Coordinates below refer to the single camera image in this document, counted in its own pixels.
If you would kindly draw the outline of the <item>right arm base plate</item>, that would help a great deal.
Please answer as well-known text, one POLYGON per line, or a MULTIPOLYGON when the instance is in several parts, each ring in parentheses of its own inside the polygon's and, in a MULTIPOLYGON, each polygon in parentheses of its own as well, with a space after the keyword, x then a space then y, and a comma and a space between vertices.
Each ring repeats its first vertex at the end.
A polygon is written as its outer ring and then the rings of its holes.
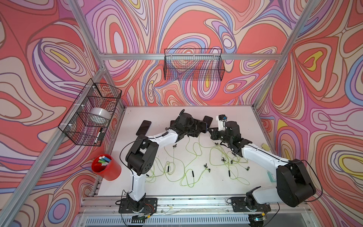
POLYGON ((271 211, 270 205, 259 204, 250 197, 230 197, 228 201, 234 212, 267 213, 271 211))

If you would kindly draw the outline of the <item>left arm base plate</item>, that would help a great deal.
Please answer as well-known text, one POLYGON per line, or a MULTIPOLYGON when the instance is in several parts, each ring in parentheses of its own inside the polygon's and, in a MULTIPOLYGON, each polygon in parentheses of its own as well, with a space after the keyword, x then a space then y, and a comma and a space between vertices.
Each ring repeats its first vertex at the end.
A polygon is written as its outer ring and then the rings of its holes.
POLYGON ((121 200, 118 212, 120 214, 153 214, 157 211, 157 198, 145 198, 141 201, 134 201, 131 198, 121 200))

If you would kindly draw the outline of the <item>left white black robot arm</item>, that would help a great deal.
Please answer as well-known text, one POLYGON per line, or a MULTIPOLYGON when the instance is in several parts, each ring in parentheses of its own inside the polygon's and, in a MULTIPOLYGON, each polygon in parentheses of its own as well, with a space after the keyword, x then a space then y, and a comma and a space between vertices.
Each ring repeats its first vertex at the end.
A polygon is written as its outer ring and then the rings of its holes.
POLYGON ((151 137, 139 135, 125 158, 132 176, 129 198, 135 202, 144 199, 146 173, 151 169, 159 148, 176 144, 184 136, 197 138, 201 133, 207 133, 212 121, 213 118, 209 116, 205 116, 203 120, 194 119, 182 110, 165 132, 151 137))

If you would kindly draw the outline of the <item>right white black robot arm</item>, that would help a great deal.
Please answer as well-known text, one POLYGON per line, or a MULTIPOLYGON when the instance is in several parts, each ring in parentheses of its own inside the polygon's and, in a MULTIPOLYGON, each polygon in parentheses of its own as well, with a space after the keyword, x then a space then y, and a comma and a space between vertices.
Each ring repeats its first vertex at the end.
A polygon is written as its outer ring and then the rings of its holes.
POLYGON ((221 141, 233 154, 253 161, 276 177, 275 186, 259 186, 246 193, 247 209, 253 211, 259 205, 281 202, 296 207, 316 194, 316 187, 302 161, 276 156, 242 138, 237 122, 219 121, 218 127, 209 128, 208 132, 212 140, 221 141))

